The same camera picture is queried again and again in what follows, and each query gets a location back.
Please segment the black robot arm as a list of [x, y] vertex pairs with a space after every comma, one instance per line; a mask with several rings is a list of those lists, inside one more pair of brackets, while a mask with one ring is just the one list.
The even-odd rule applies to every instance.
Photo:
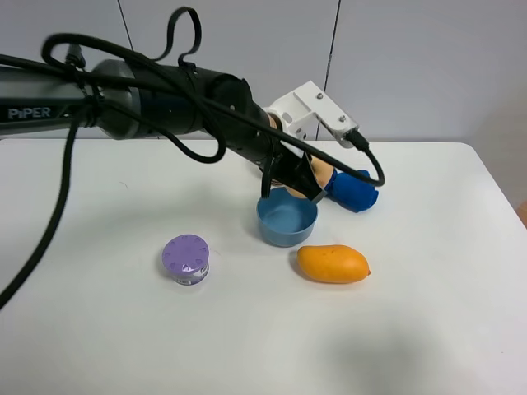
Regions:
[[[262, 196], [277, 181], [312, 202], [324, 190], [318, 185], [310, 155], [295, 154], [263, 128], [269, 116], [252, 97], [248, 83], [229, 74], [199, 68], [165, 70], [204, 99], [219, 126], [226, 148], [257, 165], [263, 173]], [[146, 69], [105, 60], [93, 79], [63, 75], [43, 63], [1, 57], [1, 134], [65, 129], [83, 105], [95, 108], [83, 116], [84, 128], [98, 127], [115, 140], [147, 138], [168, 132], [183, 136], [207, 131], [208, 121], [181, 93]]]

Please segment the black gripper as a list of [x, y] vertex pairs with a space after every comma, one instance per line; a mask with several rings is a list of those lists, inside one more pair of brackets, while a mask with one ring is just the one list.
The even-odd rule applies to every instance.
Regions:
[[222, 115], [222, 131], [227, 147], [261, 171], [272, 161], [271, 175], [277, 182], [313, 203], [325, 197], [326, 192], [315, 177], [308, 154], [299, 157], [277, 138], [225, 115]]

